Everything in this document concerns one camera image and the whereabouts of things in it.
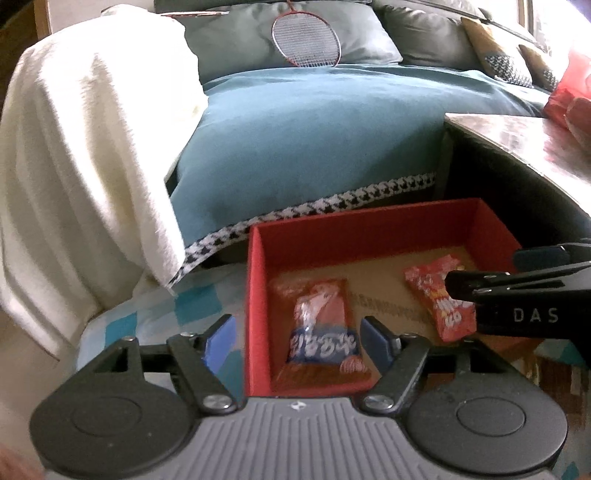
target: metal screw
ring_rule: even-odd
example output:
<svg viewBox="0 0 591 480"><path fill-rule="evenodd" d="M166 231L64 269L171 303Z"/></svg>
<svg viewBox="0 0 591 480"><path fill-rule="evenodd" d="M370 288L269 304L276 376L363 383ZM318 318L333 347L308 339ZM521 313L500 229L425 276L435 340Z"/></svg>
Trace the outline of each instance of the metal screw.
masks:
<svg viewBox="0 0 591 480"><path fill-rule="evenodd" d="M394 400L386 395L368 395L363 399L365 408L376 413L383 413L394 406Z"/></svg>
<svg viewBox="0 0 591 480"><path fill-rule="evenodd" d="M227 395L208 395L203 399L203 406L209 410L223 411L232 406L232 399Z"/></svg>

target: racket strings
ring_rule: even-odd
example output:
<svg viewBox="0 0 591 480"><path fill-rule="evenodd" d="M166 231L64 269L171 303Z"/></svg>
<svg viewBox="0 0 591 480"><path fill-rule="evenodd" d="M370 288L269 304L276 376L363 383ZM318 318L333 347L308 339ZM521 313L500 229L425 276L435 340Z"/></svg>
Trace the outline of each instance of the racket strings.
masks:
<svg viewBox="0 0 591 480"><path fill-rule="evenodd" d="M332 28L305 12L279 17L273 25L273 39L279 51L299 67L334 66L340 58L340 44Z"/></svg>

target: red plastic bag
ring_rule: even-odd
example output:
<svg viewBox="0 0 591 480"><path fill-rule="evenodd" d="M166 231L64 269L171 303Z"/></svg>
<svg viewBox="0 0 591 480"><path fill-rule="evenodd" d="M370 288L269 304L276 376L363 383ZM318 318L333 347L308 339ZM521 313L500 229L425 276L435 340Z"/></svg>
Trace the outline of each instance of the red plastic bag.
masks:
<svg viewBox="0 0 591 480"><path fill-rule="evenodd" d="M455 342L476 331L474 304L451 298L445 289L445 277L452 270L463 270L462 262L453 255L404 270L404 278L435 319L444 342Z"/></svg>
<svg viewBox="0 0 591 480"><path fill-rule="evenodd" d="M285 388L324 387L368 380L347 295L347 281L275 281L275 301L292 322L290 350L276 383Z"/></svg>
<svg viewBox="0 0 591 480"><path fill-rule="evenodd" d="M569 52L569 66L556 90L550 95L543 113L547 118L568 128L564 116L576 98L591 100L591 57L573 47Z"/></svg>
<svg viewBox="0 0 591 480"><path fill-rule="evenodd" d="M591 100L574 99L566 110L566 124L583 150L591 153Z"/></svg>

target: white towel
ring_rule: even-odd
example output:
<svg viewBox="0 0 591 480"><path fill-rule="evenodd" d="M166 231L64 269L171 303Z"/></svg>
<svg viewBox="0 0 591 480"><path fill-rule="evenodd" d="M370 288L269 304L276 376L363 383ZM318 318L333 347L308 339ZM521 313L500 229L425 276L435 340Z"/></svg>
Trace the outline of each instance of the white towel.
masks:
<svg viewBox="0 0 591 480"><path fill-rule="evenodd" d="M182 265L165 179L207 108L180 23L106 13L23 53L0 122L0 300L56 357Z"/></svg>

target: blue gripper pad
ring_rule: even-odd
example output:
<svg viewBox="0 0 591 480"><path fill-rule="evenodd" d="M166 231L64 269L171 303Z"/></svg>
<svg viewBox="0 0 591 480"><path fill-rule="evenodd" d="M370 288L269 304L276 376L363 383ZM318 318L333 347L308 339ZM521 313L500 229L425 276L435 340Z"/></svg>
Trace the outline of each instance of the blue gripper pad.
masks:
<svg viewBox="0 0 591 480"><path fill-rule="evenodd" d="M229 317L215 333L207 339L205 364L215 374L222 367L226 357L234 350L236 343L236 319Z"/></svg>
<svg viewBox="0 0 591 480"><path fill-rule="evenodd" d="M394 362L394 353L390 340L367 318L361 320L359 336L361 338L361 346L369 355L380 374L384 375Z"/></svg>

